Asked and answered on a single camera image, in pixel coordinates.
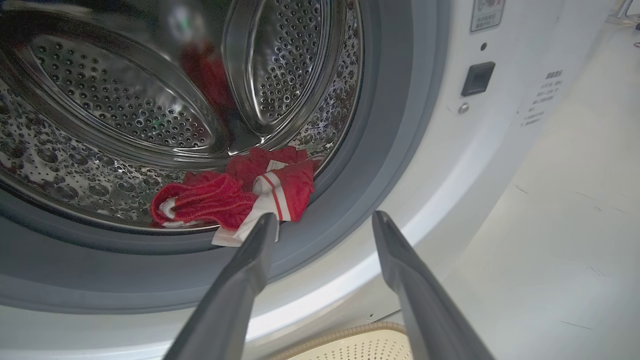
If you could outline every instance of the clothing tag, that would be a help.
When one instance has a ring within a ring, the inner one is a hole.
[[[269,161],[269,166],[267,166],[267,172],[271,170],[280,170],[281,168],[284,168],[287,165],[288,165],[287,163],[281,163],[279,161],[271,160]]]

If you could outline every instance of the sticker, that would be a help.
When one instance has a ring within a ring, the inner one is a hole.
[[[271,160],[269,161],[269,166],[267,166],[267,172],[271,170],[280,170],[281,168],[284,168],[287,165],[288,165],[287,163],[281,163],[279,161]]]
[[[498,26],[502,21],[502,10],[506,0],[475,0],[471,32]]]
[[[528,104],[527,111],[524,118],[520,121],[520,127],[529,126],[542,120],[544,115],[556,98],[558,91],[562,88],[564,80],[562,79],[564,71],[555,70],[548,72],[545,76],[544,82],[540,84],[540,87],[533,93],[533,99]]]

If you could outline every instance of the stainless steel drum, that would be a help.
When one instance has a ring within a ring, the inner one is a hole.
[[[320,172],[358,100],[355,1],[1,4],[0,183],[76,220],[210,229],[158,229],[150,201],[254,146],[325,155]]]

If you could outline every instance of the laundry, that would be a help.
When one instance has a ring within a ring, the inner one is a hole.
[[[154,220],[164,227],[216,222],[212,243],[240,246],[259,217],[275,213],[297,222],[314,191],[319,159],[289,146],[275,151],[252,148],[234,157],[224,174],[187,173],[182,183],[164,186],[151,203]]]

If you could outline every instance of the white cloth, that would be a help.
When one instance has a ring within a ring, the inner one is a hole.
[[[218,228],[211,240],[211,244],[218,246],[238,247],[258,222],[258,219],[266,213],[274,213],[279,221],[291,221],[287,199],[280,179],[273,172],[260,175],[253,183],[253,193],[258,199],[246,219],[240,224],[237,231],[229,231]]]

